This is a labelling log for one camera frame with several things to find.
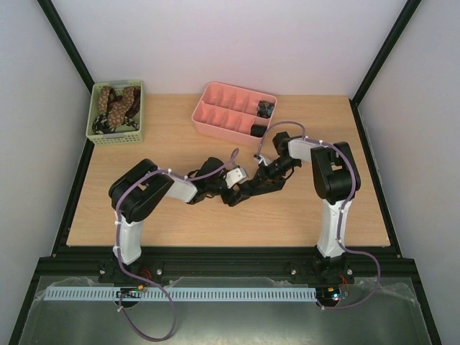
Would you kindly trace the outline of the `black necktie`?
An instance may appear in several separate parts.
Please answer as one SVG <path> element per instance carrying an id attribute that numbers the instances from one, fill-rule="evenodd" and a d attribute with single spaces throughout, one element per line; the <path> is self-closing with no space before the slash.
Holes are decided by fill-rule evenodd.
<path id="1" fill-rule="evenodd" d="M 253 196 L 261 196 L 282 190 L 286 183 L 285 179 L 280 180 L 248 180 L 238 184 L 239 189 L 234 194 L 236 203 L 245 201 Z"/>

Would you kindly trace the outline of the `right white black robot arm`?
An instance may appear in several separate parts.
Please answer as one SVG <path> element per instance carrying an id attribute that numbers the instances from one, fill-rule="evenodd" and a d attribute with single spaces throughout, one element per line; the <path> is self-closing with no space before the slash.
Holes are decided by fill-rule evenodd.
<path id="1" fill-rule="evenodd" d="M 323 201 L 322 230 L 316 248 L 323 257 L 313 264 L 314 275 L 327 282 L 339 272 L 333 259 L 346 250 L 344 235 L 352 200 L 360 189 L 351 147 L 347 142 L 329 144 L 307 137 L 291 137 L 280 132 L 272 140 L 278 158 L 271 162 L 257 153 L 258 169 L 249 182 L 253 196 L 281 190 L 295 168 L 309 162 L 313 186 Z"/>

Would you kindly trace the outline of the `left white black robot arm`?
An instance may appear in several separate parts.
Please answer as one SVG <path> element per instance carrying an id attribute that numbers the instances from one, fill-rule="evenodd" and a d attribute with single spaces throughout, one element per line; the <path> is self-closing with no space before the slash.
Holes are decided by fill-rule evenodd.
<path id="1" fill-rule="evenodd" d="M 224 163 L 210 157 L 200 169 L 186 175 L 170 169 L 161 170 L 149 159 L 141 160 L 109 188 L 117 226 L 114 255 L 124 265 L 140 258 L 144 220 L 163 198 L 174 198 L 193 205 L 205 198 L 232 192 L 247 178 L 245 169 L 233 160 Z"/>

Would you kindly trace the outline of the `rolled black tie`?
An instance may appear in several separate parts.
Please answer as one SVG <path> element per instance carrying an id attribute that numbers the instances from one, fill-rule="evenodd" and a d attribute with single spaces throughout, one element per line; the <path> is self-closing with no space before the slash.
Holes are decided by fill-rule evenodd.
<path id="1" fill-rule="evenodd" d="M 267 131 L 267 127 L 261 124 L 253 124 L 250 129 L 250 135 L 257 138 L 262 138 Z"/>

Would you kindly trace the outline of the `rolled dark patterned tie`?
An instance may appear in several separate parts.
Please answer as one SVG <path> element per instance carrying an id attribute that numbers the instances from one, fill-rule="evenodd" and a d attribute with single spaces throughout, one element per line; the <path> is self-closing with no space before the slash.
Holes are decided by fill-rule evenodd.
<path id="1" fill-rule="evenodd" d="M 270 119 L 275 109 L 275 104 L 268 101 L 260 101 L 257 104 L 257 116 L 263 119 Z"/>

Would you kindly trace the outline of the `pink divided organizer tray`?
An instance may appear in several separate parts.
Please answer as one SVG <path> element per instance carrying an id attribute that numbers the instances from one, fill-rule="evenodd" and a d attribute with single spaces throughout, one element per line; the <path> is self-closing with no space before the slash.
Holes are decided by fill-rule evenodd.
<path id="1" fill-rule="evenodd" d="M 210 82 L 191 116 L 198 133 L 240 145 L 256 147 L 262 138 L 250 135 L 253 124 L 267 128 L 270 119 L 257 116 L 257 104 L 268 101 L 277 107 L 277 98 L 273 95 L 253 91 L 247 88 L 225 83 Z"/>

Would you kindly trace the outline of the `green plastic basket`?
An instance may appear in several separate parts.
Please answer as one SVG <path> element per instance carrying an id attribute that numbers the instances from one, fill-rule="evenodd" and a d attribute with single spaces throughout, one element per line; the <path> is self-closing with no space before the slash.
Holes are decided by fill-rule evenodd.
<path id="1" fill-rule="evenodd" d="M 123 89 L 127 86 L 141 87 L 140 111 L 137 113 L 137 115 L 134 116 L 134 120 L 139 123 L 139 129 L 137 131 L 117 132 L 111 134 L 93 134 L 91 126 L 96 117 L 99 115 L 97 101 L 100 91 L 104 86 L 112 87 L 116 91 L 117 95 L 121 95 Z M 117 80 L 94 84 L 91 92 L 91 100 L 86 124 L 87 139 L 89 139 L 95 145 L 112 145 L 121 143 L 142 142 L 144 139 L 144 106 L 145 92 L 144 83 L 142 80 Z"/>

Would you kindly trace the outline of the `brown patterned necktie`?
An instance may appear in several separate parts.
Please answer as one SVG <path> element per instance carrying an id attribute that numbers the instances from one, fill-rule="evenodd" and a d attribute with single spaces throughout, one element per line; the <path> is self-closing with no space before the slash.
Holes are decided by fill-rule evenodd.
<path id="1" fill-rule="evenodd" d="M 99 94 L 97 106 L 99 115 L 107 113 L 109 123 L 113 127 L 120 125 L 124 117 L 134 120 L 134 116 L 140 111 L 141 87 L 127 86 L 121 95 L 110 86 L 104 86 Z"/>

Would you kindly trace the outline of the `dark floral necktie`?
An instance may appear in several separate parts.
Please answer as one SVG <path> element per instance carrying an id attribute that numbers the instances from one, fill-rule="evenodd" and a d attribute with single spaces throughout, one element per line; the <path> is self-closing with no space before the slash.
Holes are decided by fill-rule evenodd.
<path id="1" fill-rule="evenodd" d="M 123 122 L 118 126 L 112 126 L 109 123 L 107 113 L 102 113 L 96 117 L 92 123 L 93 134 L 111 134 L 117 132 L 133 132 L 139 129 L 139 123 L 128 117 L 124 117 Z"/>

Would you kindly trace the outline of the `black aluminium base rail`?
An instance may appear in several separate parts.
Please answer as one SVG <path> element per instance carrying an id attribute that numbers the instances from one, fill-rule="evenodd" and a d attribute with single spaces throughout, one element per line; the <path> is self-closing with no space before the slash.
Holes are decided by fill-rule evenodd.
<path id="1" fill-rule="evenodd" d="M 420 282 L 413 259 L 402 257 L 392 247 L 368 247 L 366 251 L 373 257 L 345 254 L 341 259 L 322 260 L 313 247 L 145 247 L 142 256 L 126 270 L 161 285 L 179 277 L 268 277 L 310 286 L 353 282 L 357 277 L 376 275 Z M 61 249 L 41 258 L 32 278 L 44 276 L 94 276 L 115 285 L 133 280 L 120 270 L 108 247 Z"/>

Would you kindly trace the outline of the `right black frame post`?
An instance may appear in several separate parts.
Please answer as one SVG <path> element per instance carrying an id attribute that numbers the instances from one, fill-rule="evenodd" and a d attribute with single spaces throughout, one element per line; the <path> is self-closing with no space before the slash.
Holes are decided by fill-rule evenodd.
<path id="1" fill-rule="evenodd" d="M 421 0 L 408 0 L 405 2 L 401 12 L 397 16 L 391 30 L 385 38 L 381 48 L 376 54 L 372 64 L 369 67 L 366 75 L 361 81 L 356 93 L 351 99 L 351 107 L 357 108 L 360 103 L 364 100 L 367 92 L 374 83 L 374 80 L 378 76 L 388 57 L 390 56 L 393 48 L 396 46 L 405 28 L 410 23 L 414 13 L 421 4 Z"/>

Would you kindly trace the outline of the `black frame post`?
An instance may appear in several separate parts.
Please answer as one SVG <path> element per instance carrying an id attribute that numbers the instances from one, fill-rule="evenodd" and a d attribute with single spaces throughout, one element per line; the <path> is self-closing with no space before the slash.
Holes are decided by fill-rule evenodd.
<path id="1" fill-rule="evenodd" d="M 378 76 L 388 57 L 390 56 L 393 48 L 396 46 L 405 28 L 410 23 L 414 13 L 421 4 L 421 0 L 408 0 L 405 2 L 401 12 L 397 16 L 391 30 L 385 38 L 381 48 L 376 54 L 372 64 L 369 67 L 366 75 L 361 81 L 356 93 L 351 99 L 351 107 L 357 108 L 360 103 L 364 100 L 367 92 L 374 83 L 374 80 Z"/>
<path id="2" fill-rule="evenodd" d="M 70 36 L 69 31 L 67 30 L 63 20 L 61 19 L 55 5 L 51 0 L 37 0 L 42 12 L 46 16 L 48 22 L 53 28 L 57 38 L 59 39 L 61 45 L 65 49 L 70 58 L 73 66 L 77 70 L 81 80 L 83 81 L 85 87 L 88 89 L 88 92 L 91 93 L 94 80 L 83 60 L 81 54 L 78 51 L 72 37 Z"/>

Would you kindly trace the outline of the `left black frame post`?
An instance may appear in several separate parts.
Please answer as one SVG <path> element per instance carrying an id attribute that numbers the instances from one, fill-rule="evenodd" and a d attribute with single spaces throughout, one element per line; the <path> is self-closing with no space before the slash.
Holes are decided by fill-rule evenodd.
<path id="1" fill-rule="evenodd" d="M 88 89 L 88 92 L 91 93 L 94 80 L 83 60 L 81 54 L 78 51 L 72 37 L 70 36 L 69 31 L 67 30 L 63 20 L 61 19 L 55 5 L 51 0 L 37 0 L 42 12 L 46 16 L 48 22 L 53 28 L 57 38 L 59 39 L 61 45 L 65 49 L 70 58 L 73 66 L 77 70 L 81 80 L 83 81 L 85 87 Z"/>

